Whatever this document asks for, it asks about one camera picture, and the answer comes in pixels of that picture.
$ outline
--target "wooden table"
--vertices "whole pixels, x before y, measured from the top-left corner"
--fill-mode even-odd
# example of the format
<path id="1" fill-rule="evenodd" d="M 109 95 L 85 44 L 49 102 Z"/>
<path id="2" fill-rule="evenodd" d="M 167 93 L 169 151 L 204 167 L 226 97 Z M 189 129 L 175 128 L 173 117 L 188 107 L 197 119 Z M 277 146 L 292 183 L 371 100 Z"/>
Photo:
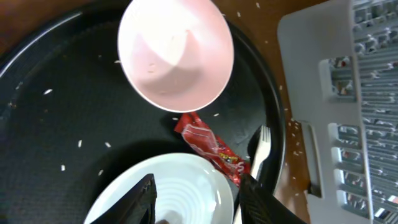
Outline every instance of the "wooden table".
<path id="1" fill-rule="evenodd" d="M 0 0 L 0 54 L 41 24 L 92 0 Z M 284 103 L 287 144 L 285 165 L 275 196 L 309 223 L 304 190 L 310 184 L 300 125 L 292 122 L 277 27 L 282 16 L 325 0 L 214 0 L 228 20 L 256 45 L 279 85 Z"/>

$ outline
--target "red candy wrapper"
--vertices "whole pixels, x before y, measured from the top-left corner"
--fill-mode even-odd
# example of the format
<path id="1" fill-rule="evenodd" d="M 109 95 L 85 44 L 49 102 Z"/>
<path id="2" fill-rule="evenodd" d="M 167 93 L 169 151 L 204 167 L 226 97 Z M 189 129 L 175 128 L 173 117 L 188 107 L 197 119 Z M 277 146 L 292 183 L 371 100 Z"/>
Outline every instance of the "red candy wrapper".
<path id="1" fill-rule="evenodd" d="M 250 173 L 250 163 L 237 156 L 219 136 L 214 135 L 195 112 L 183 114 L 174 131 L 181 133 L 192 149 L 208 159 L 238 187 L 242 175 Z"/>

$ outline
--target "round black tray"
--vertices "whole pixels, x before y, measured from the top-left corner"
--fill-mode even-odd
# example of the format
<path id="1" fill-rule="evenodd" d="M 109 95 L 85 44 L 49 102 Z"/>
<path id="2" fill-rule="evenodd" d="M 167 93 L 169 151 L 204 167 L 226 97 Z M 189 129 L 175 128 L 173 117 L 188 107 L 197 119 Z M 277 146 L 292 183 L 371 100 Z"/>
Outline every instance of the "round black tray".
<path id="1" fill-rule="evenodd" d="M 0 216 L 9 223 L 81 223 L 129 167 L 159 154 L 193 153 L 173 132 L 180 114 L 143 100 L 115 63 L 127 4 L 96 2 L 68 13 L 0 59 Z M 271 127 L 271 154 L 259 181 L 273 192 L 285 151 L 282 104 L 259 52 L 229 27 L 231 80 L 198 114 L 243 159 L 253 158 L 258 127 Z M 238 189 L 231 189 L 236 198 Z"/>

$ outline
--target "ridged plate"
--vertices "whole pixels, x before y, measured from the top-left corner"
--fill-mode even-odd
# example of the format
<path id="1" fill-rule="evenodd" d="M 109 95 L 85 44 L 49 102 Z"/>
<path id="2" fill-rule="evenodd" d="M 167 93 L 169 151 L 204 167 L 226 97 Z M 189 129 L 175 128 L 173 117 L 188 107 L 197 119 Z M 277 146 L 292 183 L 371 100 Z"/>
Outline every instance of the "ridged plate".
<path id="1" fill-rule="evenodd" d="M 157 222 L 232 223 L 233 196 L 224 175 L 202 157 L 173 153 L 145 160 L 122 173 L 96 199 L 85 224 L 101 216 L 146 174 L 155 175 Z"/>

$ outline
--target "plastic fork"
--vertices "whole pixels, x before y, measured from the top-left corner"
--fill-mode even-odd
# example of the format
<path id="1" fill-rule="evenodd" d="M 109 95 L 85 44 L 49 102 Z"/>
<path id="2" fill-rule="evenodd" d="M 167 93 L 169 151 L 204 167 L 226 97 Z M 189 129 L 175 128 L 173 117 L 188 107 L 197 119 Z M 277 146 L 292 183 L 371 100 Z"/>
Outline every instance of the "plastic fork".
<path id="1" fill-rule="evenodd" d="M 256 155 L 254 156 L 253 165 L 250 171 L 250 175 L 255 179 L 257 179 L 260 165 L 265 159 L 268 158 L 270 151 L 271 151 L 271 130 L 267 126 L 262 125 L 260 130 L 259 144 L 257 146 Z M 242 212 L 240 205 L 236 210 L 233 224 L 242 224 Z"/>

